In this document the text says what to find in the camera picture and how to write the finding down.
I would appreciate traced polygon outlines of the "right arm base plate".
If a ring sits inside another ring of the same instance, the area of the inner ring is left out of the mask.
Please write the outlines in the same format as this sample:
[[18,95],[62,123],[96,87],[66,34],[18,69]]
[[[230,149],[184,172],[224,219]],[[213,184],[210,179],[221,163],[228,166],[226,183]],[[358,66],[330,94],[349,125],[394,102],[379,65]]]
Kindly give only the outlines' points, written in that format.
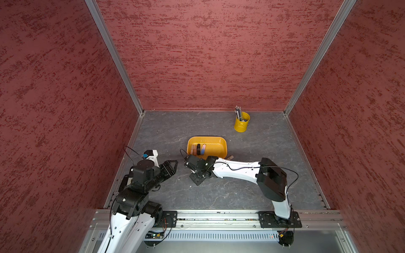
[[280,218],[274,211],[258,212],[261,228],[302,228],[298,212],[293,211],[289,218]]

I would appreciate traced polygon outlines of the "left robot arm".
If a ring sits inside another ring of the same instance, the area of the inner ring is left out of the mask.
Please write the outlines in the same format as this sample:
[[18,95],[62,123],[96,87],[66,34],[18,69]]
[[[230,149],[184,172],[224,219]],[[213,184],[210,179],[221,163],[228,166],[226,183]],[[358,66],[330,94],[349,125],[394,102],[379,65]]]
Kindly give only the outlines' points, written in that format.
[[149,200],[149,193],[170,179],[178,161],[156,165],[141,160],[132,168],[134,178],[113,201],[109,228],[98,249],[100,253],[135,253],[152,227],[164,220],[162,205]]

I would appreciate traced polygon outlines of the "pink blue gradient lipstick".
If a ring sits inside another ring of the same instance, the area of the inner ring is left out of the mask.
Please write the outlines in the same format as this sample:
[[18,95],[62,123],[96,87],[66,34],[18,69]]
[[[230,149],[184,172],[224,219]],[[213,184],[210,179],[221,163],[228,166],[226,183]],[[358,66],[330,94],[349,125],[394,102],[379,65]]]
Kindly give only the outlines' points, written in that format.
[[200,154],[201,154],[201,155],[204,155],[204,154],[205,154],[205,150],[206,150],[206,144],[203,144],[202,147],[201,147],[201,152],[200,152]]

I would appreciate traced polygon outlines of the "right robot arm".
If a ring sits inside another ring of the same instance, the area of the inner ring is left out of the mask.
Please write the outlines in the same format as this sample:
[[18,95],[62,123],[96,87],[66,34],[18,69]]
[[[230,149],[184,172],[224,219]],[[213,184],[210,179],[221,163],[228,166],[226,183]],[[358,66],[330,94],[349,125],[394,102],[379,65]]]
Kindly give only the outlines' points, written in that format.
[[185,166],[192,171],[190,178],[197,186],[212,177],[234,178],[254,183],[258,185],[264,197],[272,201],[277,218],[291,218],[287,174],[268,158],[256,162],[239,162],[214,156],[203,159],[188,155],[185,158]]

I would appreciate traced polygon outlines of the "yellow storage tray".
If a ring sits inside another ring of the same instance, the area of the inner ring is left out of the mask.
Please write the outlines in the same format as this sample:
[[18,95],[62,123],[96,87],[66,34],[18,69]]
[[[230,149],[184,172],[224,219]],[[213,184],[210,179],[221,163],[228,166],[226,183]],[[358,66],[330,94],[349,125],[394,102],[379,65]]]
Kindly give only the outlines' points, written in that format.
[[206,159],[208,156],[215,156],[225,159],[228,155],[227,142],[222,137],[212,137],[212,136],[196,136],[191,137],[187,143],[186,152],[190,154],[190,149],[193,145],[200,144],[201,147],[203,144],[206,144],[205,154],[197,156],[199,158]]

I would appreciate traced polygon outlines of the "black round lipstick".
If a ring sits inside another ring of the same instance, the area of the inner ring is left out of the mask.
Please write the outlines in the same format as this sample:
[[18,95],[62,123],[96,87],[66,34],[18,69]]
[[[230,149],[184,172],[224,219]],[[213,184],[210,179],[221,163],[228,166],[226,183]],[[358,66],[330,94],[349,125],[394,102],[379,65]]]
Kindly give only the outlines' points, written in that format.
[[200,145],[200,144],[197,144],[197,145],[196,145],[196,154],[197,154],[198,156],[200,156],[200,154],[201,154],[201,145]]

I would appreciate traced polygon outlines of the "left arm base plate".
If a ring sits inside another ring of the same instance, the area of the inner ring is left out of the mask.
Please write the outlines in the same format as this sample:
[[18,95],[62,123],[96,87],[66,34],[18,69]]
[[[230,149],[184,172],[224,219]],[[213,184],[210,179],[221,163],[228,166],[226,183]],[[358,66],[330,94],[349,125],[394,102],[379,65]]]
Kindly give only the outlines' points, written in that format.
[[153,228],[175,228],[177,226],[178,211],[163,210],[156,217]]

